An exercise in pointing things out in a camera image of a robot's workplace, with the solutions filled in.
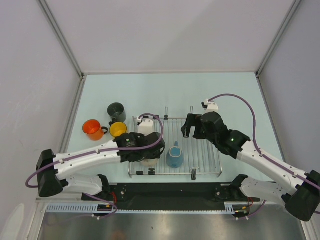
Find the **yellow mug black handle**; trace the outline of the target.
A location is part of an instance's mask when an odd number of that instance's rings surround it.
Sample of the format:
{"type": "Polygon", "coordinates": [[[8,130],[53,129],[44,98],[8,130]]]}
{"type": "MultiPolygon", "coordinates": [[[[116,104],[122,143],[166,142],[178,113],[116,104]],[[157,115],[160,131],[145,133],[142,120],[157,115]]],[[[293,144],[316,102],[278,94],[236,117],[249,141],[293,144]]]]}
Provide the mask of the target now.
{"type": "Polygon", "coordinates": [[[128,127],[123,122],[115,122],[109,128],[109,133],[113,138],[119,137],[122,134],[125,134],[128,130],[128,127]]]}

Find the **cream floral mug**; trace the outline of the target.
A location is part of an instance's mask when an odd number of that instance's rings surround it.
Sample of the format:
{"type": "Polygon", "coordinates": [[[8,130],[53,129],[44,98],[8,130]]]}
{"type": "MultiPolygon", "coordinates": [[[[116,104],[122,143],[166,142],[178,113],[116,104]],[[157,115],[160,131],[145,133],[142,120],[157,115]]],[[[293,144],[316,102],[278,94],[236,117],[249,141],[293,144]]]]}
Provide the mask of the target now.
{"type": "Polygon", "coordinates": [[[148,168],[151,168],[151,167],[154,167],[157,165],[159,159],[156,158],[156,159],[144,159],[140,162],[140,164],[144,167],[148,167],[148,168]]]}

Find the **dark green mug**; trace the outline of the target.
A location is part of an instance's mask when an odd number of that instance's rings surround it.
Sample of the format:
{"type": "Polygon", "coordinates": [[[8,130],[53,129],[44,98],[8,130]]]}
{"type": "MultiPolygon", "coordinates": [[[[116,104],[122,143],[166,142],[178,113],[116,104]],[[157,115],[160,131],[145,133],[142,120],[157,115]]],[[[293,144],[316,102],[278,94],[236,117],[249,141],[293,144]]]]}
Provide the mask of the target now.
{"type": "Polygon", "coordinates": [[[114,102],[110,104],[106,111],[110,117],[110,126],[117,122],[124,123],[126,121],[127,115],[125,112],[125,108],[121,103],[114,102]]]}

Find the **orange mug black handle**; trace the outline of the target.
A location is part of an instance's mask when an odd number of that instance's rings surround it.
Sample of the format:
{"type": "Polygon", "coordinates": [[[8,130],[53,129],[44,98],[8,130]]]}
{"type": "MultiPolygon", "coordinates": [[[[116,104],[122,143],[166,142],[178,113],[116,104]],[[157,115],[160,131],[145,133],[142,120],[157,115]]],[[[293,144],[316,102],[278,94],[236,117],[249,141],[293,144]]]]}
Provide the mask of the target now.
{"type": "Polygon", "coordinates": [[[90,119],[83,124],[82,131],[90,140],[99,141],[109,132],[109,129],[105,126],[101,126],[98,120],[90,119]]]}

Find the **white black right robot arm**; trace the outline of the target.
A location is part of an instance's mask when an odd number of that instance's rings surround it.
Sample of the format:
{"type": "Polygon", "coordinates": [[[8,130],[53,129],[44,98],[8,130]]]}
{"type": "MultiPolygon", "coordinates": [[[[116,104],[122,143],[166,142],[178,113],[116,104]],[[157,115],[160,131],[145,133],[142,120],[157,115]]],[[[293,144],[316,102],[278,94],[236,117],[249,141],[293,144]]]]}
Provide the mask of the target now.
{"type": "Polygon", "coordinates": [[[181,128],[184,138],[207,140],[222,154],[246,163],[272,179],[272,182],[255,180],[246,175],[234,179],[230,188],[231,196],[242,201],[245,197],[255,197],[276,203],[295,218],[308,222],[320,204],[320,174],[312,170],[293,167],[281,160],[272,159],[257,147],[244,133],[228,129],[217,112],[203,115],[189,113],[181,128]]]}

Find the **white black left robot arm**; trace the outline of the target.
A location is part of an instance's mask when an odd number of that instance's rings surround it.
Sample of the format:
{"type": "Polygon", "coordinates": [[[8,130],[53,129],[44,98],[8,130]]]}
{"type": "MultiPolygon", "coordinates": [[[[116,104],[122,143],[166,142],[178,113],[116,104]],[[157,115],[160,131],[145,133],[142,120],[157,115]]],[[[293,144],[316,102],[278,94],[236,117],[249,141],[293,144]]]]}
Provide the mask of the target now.
{"type": "Polygon", "coordinates": [[[165,146],[158,132],[149,135],[130,132],[74,153],[54,154],[51,149],[44,150],[36,165],[38,195],[47,198],[63,192],[82,193],[105,200],[111,193],[107,177],[87,176],[82,171],[110,163],[158,159],[165,146]]]}

